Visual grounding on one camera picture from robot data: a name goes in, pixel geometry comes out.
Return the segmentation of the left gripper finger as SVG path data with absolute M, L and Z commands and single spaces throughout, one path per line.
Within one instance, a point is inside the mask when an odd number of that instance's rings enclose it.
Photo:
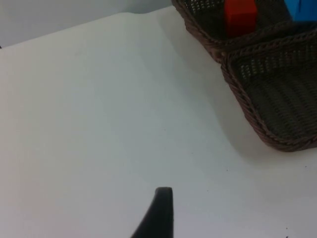
M 174 209 L 171 187 L 158 187 L 132 238 L 173 238 Z

